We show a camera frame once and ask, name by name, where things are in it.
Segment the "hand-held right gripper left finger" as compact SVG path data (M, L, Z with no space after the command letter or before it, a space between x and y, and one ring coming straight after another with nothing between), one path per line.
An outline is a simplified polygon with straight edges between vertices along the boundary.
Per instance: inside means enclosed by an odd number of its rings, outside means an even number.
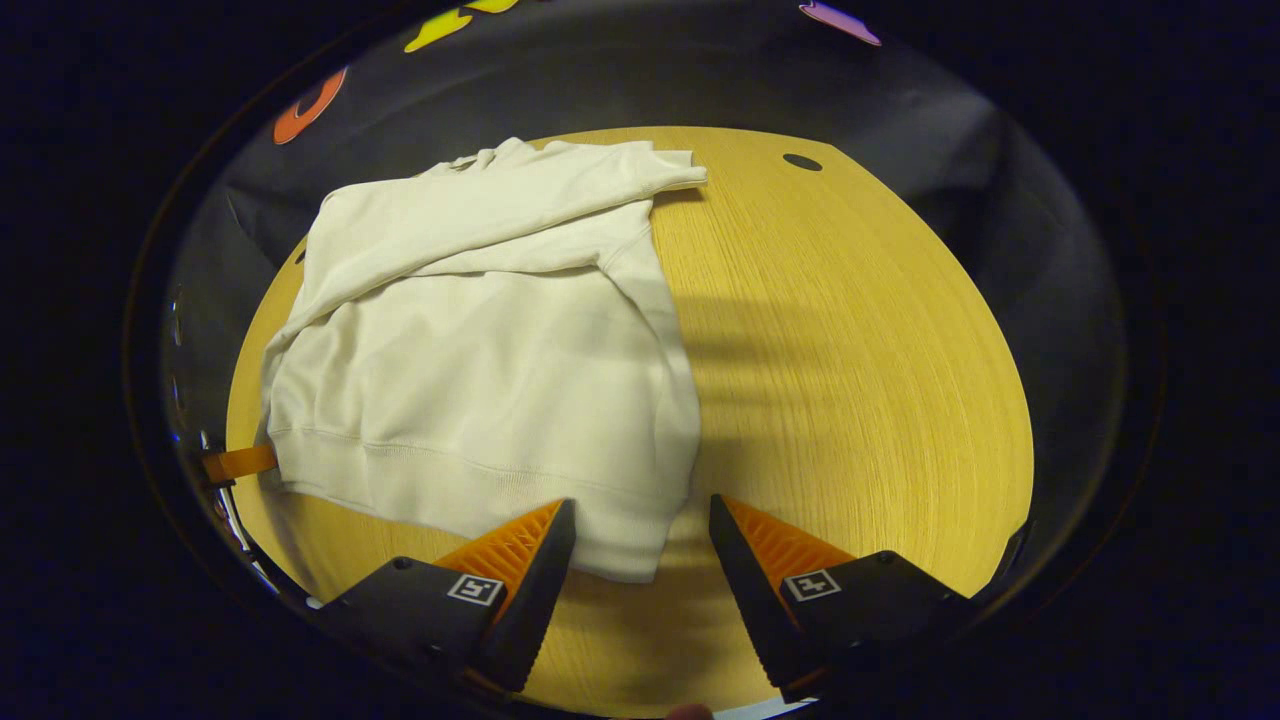
M561 498L433 562L396 556L323 605L320 623L411 676L520 693L570 570L575 511Z

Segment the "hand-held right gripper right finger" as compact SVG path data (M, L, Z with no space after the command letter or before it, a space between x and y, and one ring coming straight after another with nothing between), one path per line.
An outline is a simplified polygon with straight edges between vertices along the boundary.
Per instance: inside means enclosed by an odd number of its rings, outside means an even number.
M727 495L709 537L768 682L787 702L835 700L924 661L975 603L904 556L854 556Z

